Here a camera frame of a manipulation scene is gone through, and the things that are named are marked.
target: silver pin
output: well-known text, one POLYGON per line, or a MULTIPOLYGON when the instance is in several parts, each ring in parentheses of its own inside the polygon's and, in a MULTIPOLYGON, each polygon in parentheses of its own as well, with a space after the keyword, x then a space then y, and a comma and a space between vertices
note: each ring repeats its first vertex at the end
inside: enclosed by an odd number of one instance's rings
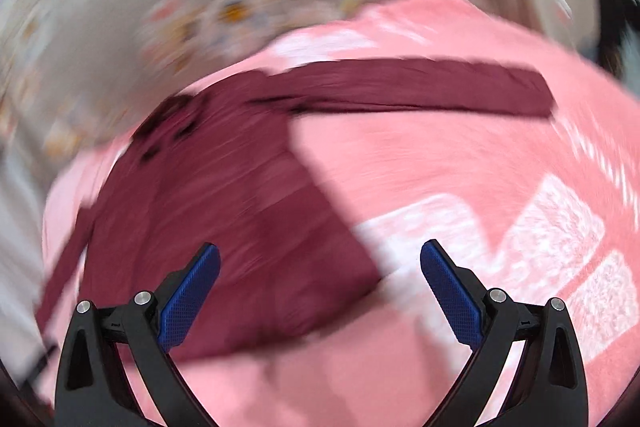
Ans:
POLYGON ((507 294, 500 290, 500 288, 494 288, 489 292, 489 296, 492 301, 505 302, 507 300, 507 294))
POLYGON ((78 302, 78 306, 76 306, 76 311, 78 311, 78 313, 86 313, 87 311, 89 311, 90 307, 91 307, 91 302, 80 301, 78 302))
POLYGON ((554 297, 551 299, 551 307, 556 311, 561 312, 564 310, 564 301, 558 297, 554 297))
POLYGON ((146 304, 151 300, 151 293, 139 292, 136 294, 133 300, 136 304, 140 304, 140 305, 146 304))

